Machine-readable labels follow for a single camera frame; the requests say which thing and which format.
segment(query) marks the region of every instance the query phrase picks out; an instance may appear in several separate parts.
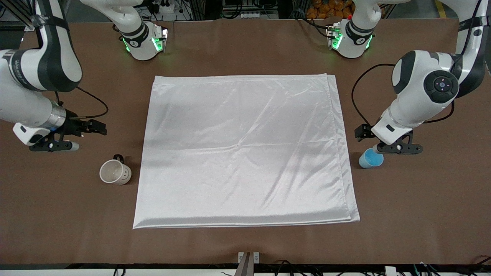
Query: folded white sheet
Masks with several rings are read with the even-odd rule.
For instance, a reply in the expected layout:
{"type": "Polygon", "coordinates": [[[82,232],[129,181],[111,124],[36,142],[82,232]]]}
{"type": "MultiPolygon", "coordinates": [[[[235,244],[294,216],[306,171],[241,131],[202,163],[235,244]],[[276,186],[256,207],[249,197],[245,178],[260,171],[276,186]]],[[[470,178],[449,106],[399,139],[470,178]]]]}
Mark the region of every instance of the folded white sheet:
{"type": "Polygon", "coordinates": [[[350,221],[334,76],[155,77],[133,229],[350,221]]]}

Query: yellow floor stripe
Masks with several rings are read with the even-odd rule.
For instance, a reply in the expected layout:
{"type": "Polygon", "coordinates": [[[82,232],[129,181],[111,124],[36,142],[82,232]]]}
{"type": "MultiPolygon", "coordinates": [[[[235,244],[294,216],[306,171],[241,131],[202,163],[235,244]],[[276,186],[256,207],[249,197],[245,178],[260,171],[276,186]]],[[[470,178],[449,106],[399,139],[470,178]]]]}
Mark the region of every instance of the yellow floor stripe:
{"type": "Polygon", "coordinates": [[[440,18],[447,18],[447,14],[445,13],[443,4],[440,1],[435,0],[435,5],[436,5],[436,9],[438,10],[438,14],[440,15],[440,18]]]}

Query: circular button panel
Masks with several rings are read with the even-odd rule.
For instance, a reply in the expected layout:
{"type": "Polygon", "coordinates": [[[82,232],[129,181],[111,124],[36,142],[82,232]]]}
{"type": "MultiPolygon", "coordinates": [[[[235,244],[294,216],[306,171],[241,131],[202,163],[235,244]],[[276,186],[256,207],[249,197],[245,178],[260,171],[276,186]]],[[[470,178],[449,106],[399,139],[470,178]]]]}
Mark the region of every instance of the circular button panel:
{"type": "Polygon", "coordinates": [[[437,70],[426,76],[424,88],[431,101],[443,104],[457,95],[459,92],[459,82],[452,73],[437,70]]]}

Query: white mug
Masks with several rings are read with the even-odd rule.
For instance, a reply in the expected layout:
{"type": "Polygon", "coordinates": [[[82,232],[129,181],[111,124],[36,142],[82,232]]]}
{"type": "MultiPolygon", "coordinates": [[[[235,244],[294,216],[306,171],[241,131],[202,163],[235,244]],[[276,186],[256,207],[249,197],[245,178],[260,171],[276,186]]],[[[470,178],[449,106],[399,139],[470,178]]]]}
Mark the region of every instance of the white mug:
{"type": "Polygon", "coordinates": [[[124,164],[123,156],[116,154],[101,166],[99,177],[109,184],[125,185],[131,178],[131,169],[124,164]]]}

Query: green led light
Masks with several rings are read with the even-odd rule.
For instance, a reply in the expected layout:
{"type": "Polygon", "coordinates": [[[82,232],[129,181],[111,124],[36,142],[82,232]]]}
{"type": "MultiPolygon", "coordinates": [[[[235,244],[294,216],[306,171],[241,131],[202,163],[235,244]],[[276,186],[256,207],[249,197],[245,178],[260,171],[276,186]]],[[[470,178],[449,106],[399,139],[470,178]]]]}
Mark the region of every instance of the green led light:
{"type": "Polygon", "coordinates": [[[368,39],[367,46],[365,47],[365,50],[370,47],[370,41],[372,41],[373,35],[370,35],[370,38],[368,39]]]}
{"type": "Polygon", "coordinates": [[[128,47],[128,44],[126,44],[126,40],[124,40],[124,38],[123,38],[123,42],[124,42],[124,45],[126,46],[126,50],[128,52],[130,52],[130,47],[128,47]]]}
{"type": "Polygon", "coordinates": [[[343,34],[342,33],[340,33],[339,36],[333,40],[332,47],[335,49],[338,49],[339,45],[341,44],[341,40],[343,40],[343,34]]]}
{"type": "Polygon", "coordinates": [[[155,45],[155,50],[157,50],[157,51],[162,50],[162,43],[160,43],[160,40],[158,38],[152,38],[152,42],[155,45]]]}

